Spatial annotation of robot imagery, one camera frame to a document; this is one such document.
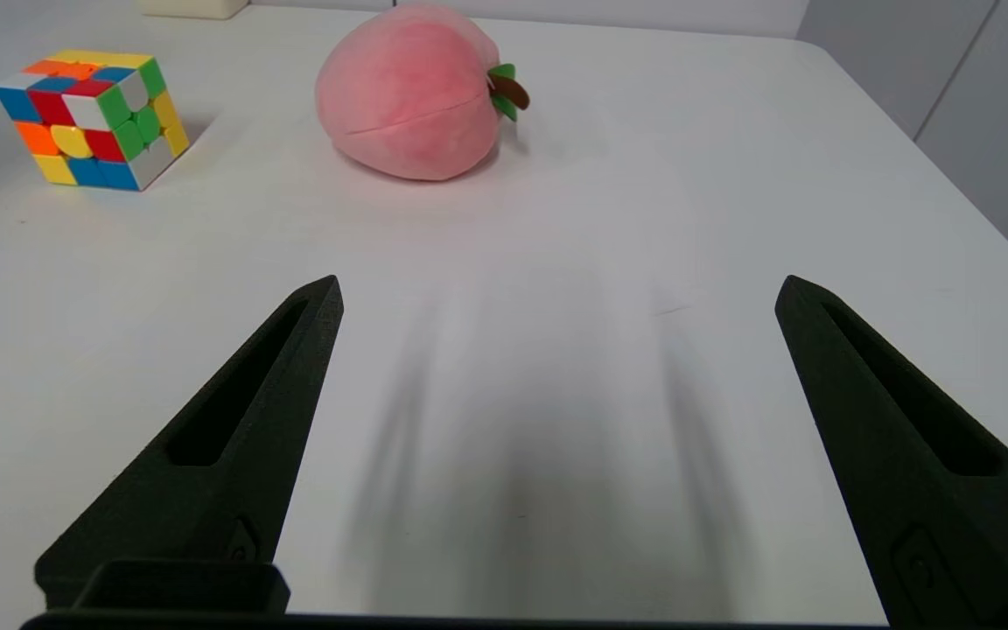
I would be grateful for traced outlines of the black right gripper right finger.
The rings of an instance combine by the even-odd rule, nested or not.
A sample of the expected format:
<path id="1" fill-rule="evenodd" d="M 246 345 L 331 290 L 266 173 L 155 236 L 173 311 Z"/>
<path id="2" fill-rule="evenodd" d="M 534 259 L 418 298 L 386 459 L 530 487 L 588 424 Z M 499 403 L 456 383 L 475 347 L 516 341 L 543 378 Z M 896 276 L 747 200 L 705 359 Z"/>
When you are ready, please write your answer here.
<path id="1" fill-rule="evenodd" d="M 1008 629 L 1008 447 L 833 292 L 773 311 L 889 625 Z"/>

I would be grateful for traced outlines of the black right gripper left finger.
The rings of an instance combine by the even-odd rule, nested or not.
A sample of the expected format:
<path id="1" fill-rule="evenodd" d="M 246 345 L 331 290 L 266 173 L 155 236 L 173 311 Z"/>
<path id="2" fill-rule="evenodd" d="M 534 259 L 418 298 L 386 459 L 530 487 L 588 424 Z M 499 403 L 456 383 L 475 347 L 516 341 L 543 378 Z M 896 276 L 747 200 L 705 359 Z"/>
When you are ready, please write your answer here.
<path id="1" fill-rule="evenodd" d="M 324 276 L 256 328 L 39 556 L 48 609 L 111 561 L 272 561 L 343 312 Z"/>

